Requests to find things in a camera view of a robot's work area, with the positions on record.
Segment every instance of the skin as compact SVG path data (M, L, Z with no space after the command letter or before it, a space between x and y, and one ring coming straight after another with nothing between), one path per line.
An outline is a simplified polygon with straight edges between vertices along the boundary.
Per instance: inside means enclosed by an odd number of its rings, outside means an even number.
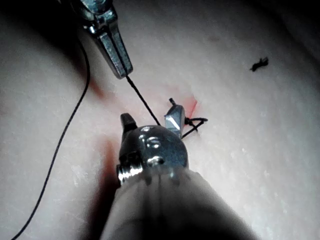
M263 239L317 239L320 72L314 58L248 3L114 5L134 67L130 76L160 122L169 98L187 116L209 119L184 140L190 169ZM33 14L12 12L0 18L0 237L10 239L38 199L84 89L86 66L60 28L63 21L47 17L39 25ZM138 126L154 124L89 36L78 35L91 84L22 240L99 235L117 188L120 114L130 113ZM249 71L265 56L268 66Z

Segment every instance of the metal jaw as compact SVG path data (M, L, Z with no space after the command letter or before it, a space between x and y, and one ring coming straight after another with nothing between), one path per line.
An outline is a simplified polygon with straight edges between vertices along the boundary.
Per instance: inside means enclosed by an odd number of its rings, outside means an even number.
M116 172L121 185L146 168L188 167L186 146L176 132L158 125L137 127L129 113L120 118L123 134Z
M174 101L172 104L173 106L169 109L167 114L164 115L165 127L181 138L185 126L185 109Z
M118 16L112 0L62 0L73 12L97 44L118 79L133 71L129 55L118 29Z

